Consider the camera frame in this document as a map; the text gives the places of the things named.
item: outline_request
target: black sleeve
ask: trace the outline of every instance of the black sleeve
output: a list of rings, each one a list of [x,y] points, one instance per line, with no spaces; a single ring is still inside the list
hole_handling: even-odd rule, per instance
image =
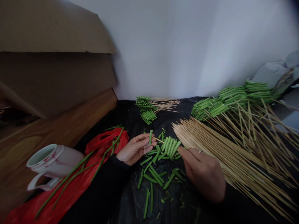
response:
[[[108,223],[121,198],[129,171],[130,166],[113,154],[59,223]]]
[[[224,200],[216,207],[229,223],[277,223],[265,210],[228,183]]]

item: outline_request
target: right hand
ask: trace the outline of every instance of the right hand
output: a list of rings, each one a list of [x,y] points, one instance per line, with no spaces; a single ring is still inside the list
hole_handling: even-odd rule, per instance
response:
[[[208,200],[222,202],[225,196],[226,182],[219,161],[198,149],[179,147],[186,168],[186,175]]]

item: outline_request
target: mug handle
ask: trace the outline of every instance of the mug handle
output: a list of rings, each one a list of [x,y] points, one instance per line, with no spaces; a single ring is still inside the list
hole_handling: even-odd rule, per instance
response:
[[[52,180],[50,180],[48,183],[36,186],[38,179],[44,174],[46,174],[46,172],[39,173],[38,175],[36,175],[29,183],[27,190],[30,191],[30,190],[35,190],[35,189],[40,188],[45,191],[50,191],[59,183],[59,181],[61,179],[61,178],[52,178]]]

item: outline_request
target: white wall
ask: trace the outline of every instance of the white wall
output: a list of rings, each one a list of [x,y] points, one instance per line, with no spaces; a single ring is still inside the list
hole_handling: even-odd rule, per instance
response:
[[[71,0],[96,14],[118,54],[119,100],[217,95],[299,49],[284,0]]]

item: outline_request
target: wooden surface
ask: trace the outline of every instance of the wooden surface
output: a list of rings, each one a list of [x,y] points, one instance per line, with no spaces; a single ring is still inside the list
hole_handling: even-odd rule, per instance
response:
[[[85,133],[116,107],[111,89],[49,120],[38,119],[0,139],[0,222],[31,195],[27,186],[37,173],[26,167],[28,159],[52,144],[74,147]]]

